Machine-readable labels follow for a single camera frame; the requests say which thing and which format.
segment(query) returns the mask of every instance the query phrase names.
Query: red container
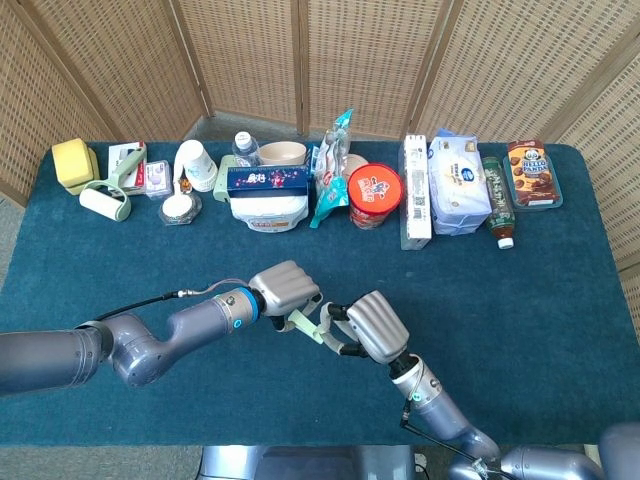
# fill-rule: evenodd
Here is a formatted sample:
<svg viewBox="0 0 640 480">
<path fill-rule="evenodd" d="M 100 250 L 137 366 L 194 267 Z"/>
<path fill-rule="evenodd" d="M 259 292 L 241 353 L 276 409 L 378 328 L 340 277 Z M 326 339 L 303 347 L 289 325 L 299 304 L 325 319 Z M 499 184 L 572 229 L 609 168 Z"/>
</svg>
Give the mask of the red container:
<svg viewBox="0 0 640 480">
<path fill-rule="evenodd" d="M 400 204 L 402 181 L 392 168 L 369 163 L 351 174 L 348 191 L 351 221 L 369 230 L 381 225 Z"/>
</svg>

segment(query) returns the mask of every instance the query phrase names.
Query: lint roller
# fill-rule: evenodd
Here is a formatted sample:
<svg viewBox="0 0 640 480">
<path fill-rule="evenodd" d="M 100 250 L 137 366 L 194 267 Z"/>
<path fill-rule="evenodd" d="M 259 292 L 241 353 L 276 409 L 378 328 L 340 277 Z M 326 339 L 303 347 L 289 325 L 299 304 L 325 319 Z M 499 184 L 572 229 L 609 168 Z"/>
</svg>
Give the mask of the lint roller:
<svg viewBox="0 0 640 480">
<path fill-rule="evenodd" d="M 131 200 L 129 200 L 120 185 L 124 177 L 138 166 L 146 154 L 146 145 L 136 148 L 127 155 L 127 158 L 118 165 L 113 173 L 109 175 L 109 178 L 87 183 L 80 193 L 80 205 L 116 222 L 126 220 L 131 213 Z M 122 201 L 113 198 L 111 195 L 100 193 L 98 189 L 102 187 L 116 190 L 122 196 Z"/>
<path fill-rule="evenodd" d="M 184 160 L 176 155 L 173 164 L 173 195 L 162 202 L 160 218 L 166 225 L 185 225 L 191 223 L 202 208 L 202 200 L 194 193 L 183 193 L 180 178 L 184 173 Z"/>
</svg>

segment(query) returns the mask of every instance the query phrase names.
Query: gray floor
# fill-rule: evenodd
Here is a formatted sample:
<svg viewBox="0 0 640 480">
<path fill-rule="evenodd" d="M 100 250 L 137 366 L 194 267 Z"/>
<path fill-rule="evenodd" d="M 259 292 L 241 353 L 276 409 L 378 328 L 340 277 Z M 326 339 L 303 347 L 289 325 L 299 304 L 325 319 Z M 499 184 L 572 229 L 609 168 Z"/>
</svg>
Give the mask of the gray floor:
<svg viewBox="0 0 640 480">
<path fill-rule="evenodd" d="M 188 138 L 231 141 L 236 132 L 245 129 L 258 141 L 319 141 L 324 134 L 314 131 L 309 137 L 302 138 L 289 125 L 220 113 L 215 118 L 198 122 Z M 376 140 L 368 136 L 355 136 L 354 139 Z M 4 284 L 21 221 L 21 209 L 0 199 L 0 288 Z M 450 452 L 439 447 L 422 447 L 418 451 L 424 456 L 417 455 L 416 461 L 427 465 L 431 479 L 445 479 Z M 200 453 L 199 446 L 0 448 L 0 480 L 189 480 L 197 473 Z"/>
</svg>

